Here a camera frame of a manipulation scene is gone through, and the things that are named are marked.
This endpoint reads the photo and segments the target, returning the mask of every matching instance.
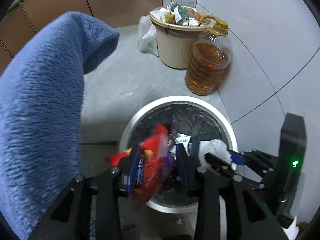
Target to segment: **black garbage bag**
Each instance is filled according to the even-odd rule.
[[[220,139],[229,146],[225,131],[210,113],[197,106],[180,103],[161,106],[148,113],[133,130],[128,148],[148,138],[157,123],[163,124],[169,131],[191,136],[190,142],[193,144],[191,155],[196,157],[200,141]],[[188,198],[182,192],[177,176],[175,168],[163,188],[153,197],[154,202],[172,207],[188,206],[198,202],[196,197]]]

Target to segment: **brown liquid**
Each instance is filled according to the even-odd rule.
[[[186,86],[200,96],[210,94],[224,80],[228,56],[210,43],[194,45],[186,73]]]

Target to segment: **black device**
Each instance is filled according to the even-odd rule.
[[[205,159],[212,171],[199,166],[182,144],[176,158],[182,188],[199,197],[195,240],[220,239],[219,196],[225,200],[228,240],[286,240],[281,226],[292,222],[289,214],[306,148],[303,118],[287,114],[281,130],[279,157],[257,150],[235,153],[263,177],[260,183],[236,174],[231,166],[211,154]],[[132,193],[140,146],[122,158],[118,167],[100,176],[77,175],[39,220],[28,240],[89,239],[92,195],[97,195],[96,239],[121,240],[118,197]]]

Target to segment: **clear plastic bag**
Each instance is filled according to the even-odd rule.
[[[142,53],[154,54],[159,57],[157,40],[156,40],[156,27],[150,20],[150,15],[142,16],[138,26],[139,51]]]

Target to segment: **beige trash can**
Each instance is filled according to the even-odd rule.
[[[189,15],[202,16],[202,12],[192,7],[183,6]],[[152,23],[156,26],[159,57],[169,67],[184,69],[188,67],[192,44],[198,35],[205,31],[204,26],[190,27],[164,23],[150,14]]]

